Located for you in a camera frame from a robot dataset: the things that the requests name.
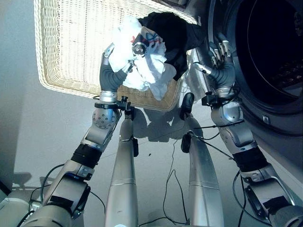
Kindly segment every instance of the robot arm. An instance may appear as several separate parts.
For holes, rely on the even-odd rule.
[[[300,226],[303,223],[303,208],[295,206],[291,194],[266,161],[244,122],[241,99],[233,91],[235,70],[229,43],[223,35],[219,39],[222,41],[219,48],[210,44],[215,69],[195,63],[196,69],[207,75],[202,77],[205,79],[204,88],[207,88],[202,104],[212,107],[212,120],[233,155],[242,178],[249,184],[245,192],[255,214],[269,219],[275,227]],[[207,79],[215,81],[214,91],[209,88]]]
[[[71,219],[77,218],[84,209],[90,192],[86,181],[91,179],[95,165],[111,140],[121,116],[119,109],[130,110],[127,97],[117,100],[117,89],[133,64],[129,62],[114,73],[108,62],[113,48],[111,44],[102,55],[102,91],[99,102],[95,103],[92,125],[48,189],[42,208],[34,212],[25,227],[69,227]]]

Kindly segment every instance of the clothing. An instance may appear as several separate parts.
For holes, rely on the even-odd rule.
[[[150,13],[139,22],[163,38],[167,58],[165,63],[175,67],[177,73],[174,79],[178,80],[187,70],[186,51],[200,46],[205,39],[203,29],[168,12]]]
[[[109,56],[114,72],[123,68],[129,60],[134,61],[123,85],[145,91],[150,88],[155,99],[163,99],[168,83],[176,75],[172,65],[164,63],[165,43],[154,31],[141,26],[138,19],[126,16],[114,31],[115,45]]]

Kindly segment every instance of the washing machine drum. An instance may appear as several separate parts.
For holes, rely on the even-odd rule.
[[[302,0],[216,1],[209,17],[213,20],[208,20],[209,40],[219,30],[231,43],[236,84],[241,88],[242,109],[252,131],[276,143],[276,149],[283,147],[278,138],[285,139],[284,144],[289,144],[283,149],[294,151],[293,158],[285,156],[299,166],[303,135],[302,9]]]

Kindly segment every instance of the metal leg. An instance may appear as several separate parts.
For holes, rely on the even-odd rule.
[[[186,123],[197,136],[202,130],[196,119],[187,114]],[[192,133],[190,135],[189,157],[189,221],[195,227],[223,227],[223,209],[219,184],[213,161],[206,145]]]
[[[133,122],[125,115],[107,199],[105,227],[138,226],[137,187],[134,173]]]

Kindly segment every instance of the black cable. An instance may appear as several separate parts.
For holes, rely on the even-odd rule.
[[[263,223],[264,225],[271,226],[271,224],[266,223],[266,222],[264,222],[264,221],[262,221],[262,220],[260,220],[260,219],[258,219],[258,218],[256,218],[256,217],[252,216],[251,214],[249,214],[249,213],[242,207],[242,205],[240,204],[240,202],[239,202],[239,200],[238,200],[238,198],[237,198],[237,195],[236,195],[236,191],[235,191],[235,184],[236,184],[236,180],[237,180],[239,174],[240,174],[240,171],[237,172],[235,178],[233,179],[233,183],[232,183],[232,192],[233,192],[233,196],[235,197],[235,200],[236,200],[237,204],[240,206],[240,208],[242,209],[242,211],[244,211],[244,212],[245,212],[248,216],[250,216],[251,218],[255,219],[255,220],[258,221],[258,222]]]
[[[176,180],[177,180],[177,182],[178,182],[178,184],[179,184],[179,188],[180,188],[180,191],[181,191],[181,195],[182,195],[182,204],[183,204],[183,212],[184,212],[185,220],[187,221],[187,215],[186,215],[185,204],[184,204],[183,190],[182,190],[181,184],[180,184],[180,182],[179,182],[179,179],[178,179],[177,176],[176,176],[176,170],[175,170],[174,175],[175,175],[175,178],[176,178]]]
[[[166,215],[166,212],[165,212],[165,209],[164,209],[165,199],[166,199],[166,195],[167,195],[167,185],[168,185],[168,182],[169,182],[169,179],[170,179],[172,173],[173,173],[174,171],[176,172],[175,169],[172,170],[172,166],[173,166],[173,163],[174,163],[174,153],[175,153],[175,149],[176,149],[175,144],[176,144],[177,141],[178,141],[178,140],[176,140],[176,141],[173,143],[174,149],[173,149],[173,152],[172,152],[172,155],[171,155],[172,162],[171,162],[171,165],[170,165],[169,175],[168,175],[167,180],[166,180],[165,194],[164,194],[163,206],[162,206],[164,216],[165,216],[169,221],[171,221],[174,225],[175,225],[175,223],[178,223],[178,224],[185,224],[185,223],[181,223],[181,222],[174,221],[174,220],[172,220],[171,218],[169,218],[169,217]]]
[[[220,133],[218,132],[216,135],[214,135],[213,137],[209,138],[209,139],[205,139],[204,137],[200,137],[203,140],[212,140],[213,138],[217,137]]]
[[[210,143],[205,142],[202,138],[198,137],[200,141],[202,141],[203,143],[207,144],[208,146],[211,146],[212,148],[215,148],[217,151],[221,152],[222,154],[224,154],[225,156],[227,156],[229,159],[234,160],[233,157],[229,156],[228,154],[226,154],[224,151],[221,151],[220,149],[216,148],[214,145],[211,145]]]
[[[245,209],[245,206],[246,206],[246,195],[245,195],[245,191],[244,191],[244,184],[243,184],[243,178],[242,178],[242,176],[241,176],[241,186],[242,186],[243,197],[244,197],[243,208]],[[244,213],[244,210],[241,211],[241,214],[240,214],[240,217],[239,217],[239,222],[238,222],[238,227],[241,227],[243,213]]]
[[[42,187],[35,188],[35,189],[32,191],[32,193],[30,194],[30,199],[29,199],[29,202],[28,202],[28,212],[30,211],[30,210],[29,210],[29,209],[30,209],[30,202],[31,202],[31,200],[32,200],[33,194],[34,194],[34,192],[35,192],[36,190],[38,190],[38,189],[40,189],[40,188],[42,188]]]
[[[41,191],[40,191],[41,202],[43,202],[43,188],[44,188],[44,185],[45,185],[45,183],[46,183],[46,181],[47,181],[47,178],[48,178],[49,175],[52,173],[52,171],[54,171],[56,168],[59,168],[59,167],[62,167],[62,166],[64,166],[64,164],[60,164],[60,165],[55,166],[54,168],[52,168],[52,169],[48,172],[48,174],[47,174],[46,177],[44,178],[43,183],[42,183],[42,188],[41,188]]]
[[[140,224],[139,226],[147,225],[147,224],[150,224],[150,223],[155,222],[155,221],[160,220],[160,219],[168,219],[168,218],[167,218],[167,217],[157,218],[157,219],[155,219],[155,220],[153,220],[153,221],[149,221],[149,222],[145,222],[145,223],[143,223],[143,224]]]
[[[105,204],[104,204],[104,202],[102,201],[102,199],[100,199],[100,197],[97,196],[97,195],[96,195],[95,193],[93,193],[92,191],[90,191],[90,193],[92,193],[94,196],[96,196],[96,197],[101,201],[101,203],[103,204],[103,207],[104,207],[104,214],[105,214],[106,209],[105,209]]]
[[[26,215],[24,215],[24,217],[21,219],[21,221],[19,222],[19,224],[17,225],[17,227],[20,227],[22,225],[22,223],[25,221],[25,219],[31,214],[33,213],[34,211],[31,210],[29,211]]]
[[[212,126],[206,126],[206,127],[198,127],[198,128],[194,128],[194,129],[224,128],[224,127],[229,127],[229,126],[233,126],[236,124],[240,124],[243,122],[244,122],[244,120],[235,122],[235,123],[231,123],[231,124],[226,124],[226,125],[212,125]]]

